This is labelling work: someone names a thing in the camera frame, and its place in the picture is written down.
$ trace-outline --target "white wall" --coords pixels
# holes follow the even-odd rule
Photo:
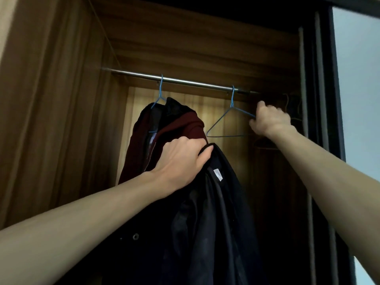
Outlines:
[[[380,19],[333,15],[346,161],[380,181]],[[355,271],[357,285],[374,284],[356,259]]]

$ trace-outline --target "forearm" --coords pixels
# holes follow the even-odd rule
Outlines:
[[[154,173],[0,231],[0,283],[52,284],[166,186]]]
[[[329,222],[380,283],[380,183],[305,138],[293,127],[270,138]]]

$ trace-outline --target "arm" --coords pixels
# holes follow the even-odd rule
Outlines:
[[[0,231],[0,284],[52,284],[150,203],[189,184],[211,156],[204,139],[165,144],[154,170]]]
[[[299,134],[281,109],[259,102],[250,125],[277,145],[325,217],[380,284],[380,183]]]

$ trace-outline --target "wardrobe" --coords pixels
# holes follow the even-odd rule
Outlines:
[[[0,0],[0,227],[117,184],[159,82],[111,69],[235,86],[235,107],[291,109],[302,134],[331,138],[339,155],[330,10],[316,0]],[[231,104],[231,91],[164,82],[162,94],[195,110],[205,131]],[[344,242],[248,121],[230,111],[210,135],[246,136],[208,141],[245,189],[270,283],[351,282]],[[95,259],[59,283],[100,284]]]

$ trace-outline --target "zipper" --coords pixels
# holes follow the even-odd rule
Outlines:
[[[149,166],[150,159],[152,158],[152,154],[153,154],[154,147],[156,147],[156,143],[154,143],[153,148],[152,148],[152,150],[150,151],[149,160],[148,160],[148,163],[146,164],[146,167],[145,167],[143,173],[146,171],[146,169],[147,169],[148,166]]]

